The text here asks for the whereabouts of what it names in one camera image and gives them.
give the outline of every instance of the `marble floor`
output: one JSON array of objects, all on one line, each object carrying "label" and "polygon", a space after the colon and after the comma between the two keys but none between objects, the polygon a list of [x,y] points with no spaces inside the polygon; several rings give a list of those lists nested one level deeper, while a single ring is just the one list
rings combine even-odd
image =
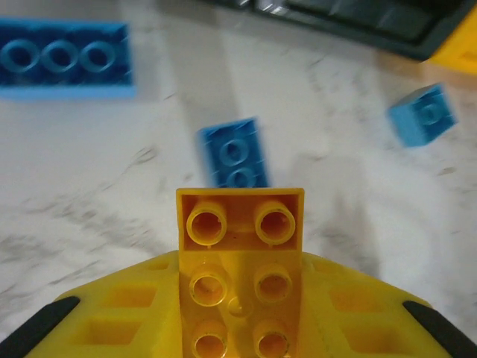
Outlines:
[{"label": "marble floor", "polygon": [[[177,247],[198,128],[258,116],[274,186],[306,189],[306,251],[431,302],[477,340],[477,79],[173,0],[0,0],[130,23],[139,95],[0,101],[0,339],[60,293]],[[386,109],[444,82],[458,125],[403,148]]]}]

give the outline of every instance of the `lego stud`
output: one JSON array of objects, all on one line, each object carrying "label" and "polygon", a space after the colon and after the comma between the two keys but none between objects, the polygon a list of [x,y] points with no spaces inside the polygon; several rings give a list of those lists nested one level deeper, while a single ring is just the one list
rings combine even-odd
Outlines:
[{"label": "lego stud", "polygon": [[295,219],[280,201],[266,201],[254,213],[255,231],[269,245],[287,242],[295,232]]},{"label": "lego stud", "polygon": [[277,320],[260,322],[253,330],[253,342],[259,358],[283,358],[290,347],[285,325]]},{"label": "lego stud", "polygon": [[78,50],[69,41],[57,40],[42,51],[42,65],[56,75],[69,74],[78,63]]},{"label": "lego stud", "polygon": [[0,63],[7,71],[25,74],[40,61],[40,51],[31,41],[18,39],[1,48]]},{"label": "lego stud", "polygon": [[226,166],[236,166],[248,158],[248,144],[243,139],[232,139],[221,146],[218,157]]},{"label": "lego stud", "polygon": [[227,329],[219,321],[203,321],[192,334],[192,352],[196,358],[222,358],[227,352]]},{"label": "lego stud", "polygon": [[199,201],[187,218],[186,229],[189,237],[199,245],[217,244],[227,232],[225,207],[214,201]]},{"label": "lego stud", "polygon": [[283,301],[291,292],[291,278],[285,267],[274,263],[261,266],[253,278],[255,294],[264,304]]},{"label": "lego stud", "polygon": [[212,307],[221,303],[227,295],[224,270],[215,265],[201,266],[191,277],[189,292],[196,304]]},{"label": "lego stud", "polygon": [[429,103],[420,108],[421,122],[423,125],[433,125],[439,122],[446,112],[435,103]]},{"label": "lego stud", "polygon": [[82,67],[91,73],[102,73],[110,69],[116,61],[114,48],[104,41],[90,43],[80,53]]},{"label": "lego stud", "polygon": [[256,176],[251,169],[240,168],[230,173],[226,183],[229,188],[253,188]]}]

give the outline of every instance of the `lego brick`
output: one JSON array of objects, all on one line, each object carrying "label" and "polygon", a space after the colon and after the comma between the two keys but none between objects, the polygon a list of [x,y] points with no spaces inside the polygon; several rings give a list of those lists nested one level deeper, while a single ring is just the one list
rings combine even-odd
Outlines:
[{"label": "lego brick", "polygon": [[179,189],[181,251],[301,250],[302,189]]},{"label": "lego brick", "polygon": [[128,39],[124,23],[0,19],[0,96],[132,97]]},{"label": "lego brick", "polygon": [[198,131],[198,145],[210,186],[269,186],[255,119],[203,128]]},{"label": "lego brick", "polygon": [[303,194],[177,190],[184,357],[295,357]]},{"label": "lego brick", "polygon": [[408,147],[426,145],[456,123],[440,84],[408,95],[389,109],[388,116]]}]

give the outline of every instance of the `light blue lego brick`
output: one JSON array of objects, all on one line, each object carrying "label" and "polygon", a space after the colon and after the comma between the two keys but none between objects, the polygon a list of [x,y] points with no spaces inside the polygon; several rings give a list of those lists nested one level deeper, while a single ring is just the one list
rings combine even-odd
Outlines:
[{"label": "light blue lego brick", "polygon": [[210,186],[269,186],[255,119],[203,128],[198,131],[198,145]]},{"label": "light blue lego brick", "polygon": [[426,145],[457,121],[441,84],[424,87],[406,96],[388,111],[404,145]]},{"label": "light blue lego brick", "polygon": [[119,22],[0,19],[0,96],[135,96],[127,26]]}]

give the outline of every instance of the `2x2 lego brick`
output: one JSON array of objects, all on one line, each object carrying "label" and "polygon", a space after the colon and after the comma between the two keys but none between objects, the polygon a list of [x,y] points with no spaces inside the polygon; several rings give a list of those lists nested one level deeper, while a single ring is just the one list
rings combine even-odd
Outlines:
[{"label": "2x2 lego brick", "polygon": [[198,144],[210,186],[269,186],[254,118],[203,128],[198,132]]}]

